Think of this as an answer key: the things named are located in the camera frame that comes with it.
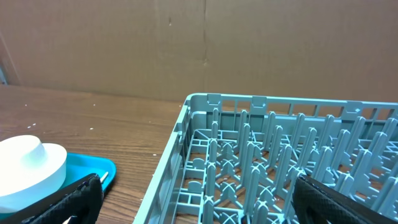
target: plastic dish rack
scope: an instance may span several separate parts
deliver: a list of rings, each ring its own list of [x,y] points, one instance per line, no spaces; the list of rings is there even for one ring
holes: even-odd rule
[[[298,223],[299,175],[398,220],[397,119],[397,103],[190,95],[134,223]]]

